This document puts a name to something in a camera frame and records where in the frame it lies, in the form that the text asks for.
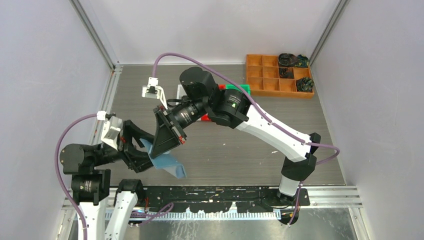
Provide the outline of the blue card holder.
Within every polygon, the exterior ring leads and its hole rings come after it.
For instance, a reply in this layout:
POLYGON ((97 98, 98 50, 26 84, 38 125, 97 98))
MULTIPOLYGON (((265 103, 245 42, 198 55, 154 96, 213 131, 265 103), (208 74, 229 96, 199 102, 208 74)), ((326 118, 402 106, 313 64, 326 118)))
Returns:
POLYGON ((153 149, 153 144, 143 138, 141 138, 140 141, 146 148, 147 155, 156 169, 165 170, 177 179, 183 179, 187 177, 185 167, 171 154, 170 151, 165 152, 157 157, 152 157, 151 151, 153 149))

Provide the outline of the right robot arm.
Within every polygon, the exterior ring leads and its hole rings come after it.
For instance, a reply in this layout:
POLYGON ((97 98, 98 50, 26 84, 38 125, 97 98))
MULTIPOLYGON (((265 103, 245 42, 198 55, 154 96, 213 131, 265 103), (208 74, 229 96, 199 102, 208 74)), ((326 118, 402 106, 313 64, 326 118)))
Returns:
POLYGON ((285 155, 277 198, 283 205, 297 199, 299 184, 314 170, 317 158, 318 133, 304 134, 287 127, 286 132, 277 127, 283 123, 253 103, 236 89, 220 89, 212 74, 200 67, 190 67, 179 76, 186 96, 173 107, 154 109, 156 133, 149 151, 154 159, 185 143, 184 129, 207 115, 219 126, 251 134, 285 155))

